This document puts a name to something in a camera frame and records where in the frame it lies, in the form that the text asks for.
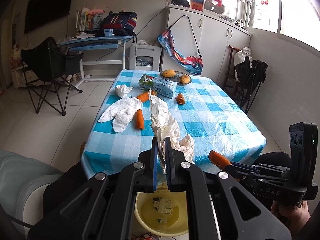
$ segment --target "colorful bag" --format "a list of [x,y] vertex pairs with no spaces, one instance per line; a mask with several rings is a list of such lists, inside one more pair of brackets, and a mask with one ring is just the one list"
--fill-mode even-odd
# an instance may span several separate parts
[[173,40],[173,36],[172,36],[170,28],[175,23],[173,23],[166,31],[164,31],[161,35],[159,35],[157,39],[158,39],[160,45],[168,52],[169,56],[175,62],[177,62],[180,66],[182,66],[189,73],[194,74],[194,75],[200,75],[202,72],[203,65],[202,65],[201,54],[199,51],[199,47],[198,47],[198,44],[196,41],[195,34],[193,33],[193,37],[195,38],[195,41],[196,41],[199,57],[194,57],[194,56],[184,57],[174,47],[174,40]]
[[137,25],[137,14],[135,12],[109,12],[100,25],[103,36],[104,29],[112,29],[115,36],[136,36],[133,29]]

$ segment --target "yellow bucket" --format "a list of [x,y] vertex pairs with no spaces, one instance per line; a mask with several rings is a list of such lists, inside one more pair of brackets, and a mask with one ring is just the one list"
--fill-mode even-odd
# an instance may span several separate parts
[[185,192],[158,189],[154,193],[137,193],[134,214],[139,223],[158,236],[181,236],[188,233]]

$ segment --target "plate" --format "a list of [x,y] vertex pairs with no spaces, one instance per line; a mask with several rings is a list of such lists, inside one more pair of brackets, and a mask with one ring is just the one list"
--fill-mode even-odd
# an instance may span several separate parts
[[[164,77],[164,76],[162,75],[162,72],[163,72],[163,71],[160,72],[161,78],[166,79],[166,80],[169,80],[169,81],[177,82],[177,83],[178,83],[179,85],[181,85],[181,86],[188,85],[188,84],[190,84],[190,83],[192,82],[191,77],[190,77],[188,74],[186,74],[186,73],[183,73],[183,72],[180,72],[180,71],[175,71],[176,74],[175,74],[173,77]],[[181,77],[182,75],[187,75],[187,76],[189,76],[190,82],[188,82],[188,83],[180,83],[180,77]]]

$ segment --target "hand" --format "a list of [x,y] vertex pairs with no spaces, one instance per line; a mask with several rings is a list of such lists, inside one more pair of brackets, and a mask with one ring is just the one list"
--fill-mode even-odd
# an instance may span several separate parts
[[308,211],[308,202],[303,200],[300,207],[297,206],[284,206],[277,201],[274,201],[271,207],[271,213],[277,218],[279,215],[289,219],[288,223],[285,223],[290,230],[292,238],[294,238],[300,230],[304,227],[310,218]]

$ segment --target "desk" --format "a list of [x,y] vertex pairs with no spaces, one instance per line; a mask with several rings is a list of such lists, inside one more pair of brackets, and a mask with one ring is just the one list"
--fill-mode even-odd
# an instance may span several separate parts
[[112,37],[94,37],[87,39],[78,39],[74,41],[67,41],[59,44],[60,47],[67,47],[68,51],[77,51],[81,53],[85,50],[96,50],[96,49],[117,49],[121,45],[123,46],[122,60],[98,60],[98,61],[80,61],[80,78],[81,80],[75,85],[79,87],[82,82],[88,81],[114,81],[114,78],[91,78],[90,75],[84,76],[84,65],[105,65],[105,64],[118,64],[122,65],[124,69],[125,63],[125,44],[128,40],[132,39],[133,36],[112,36]]
[[[135,129],[135,121],[131,121],[122,133],[116,133],[112,128],[113,120],[98,122],[103,112],[120,99],[115,93],[116,85],[132,86],[129,97],[136,97],[143,92],[138,85],[143,74],[160,76],[159,72],[153,71],[123,70],[107,93],[81,158],[88,179],[97,172],[108,175],[120,172],[126,165],[137,161],[140,152],[151,148],[154,134],[150,127],[150,101],[142,105],[143,130]],[[223,154],[230,161],[252,164],[261,153],[266,139],[211,79],[200,76],[191,78],[190,84],[177,86],[173,98],[158,96],[168,104],[170,113],[177,120],[181,137],[187,133],[192,136],[195,142],[195,164],[203,171],[218,172],[219,168],[208,159],[211,150]],[[178,93],[182,93],[186,99],[184,105],[177,104],[175,97]]]

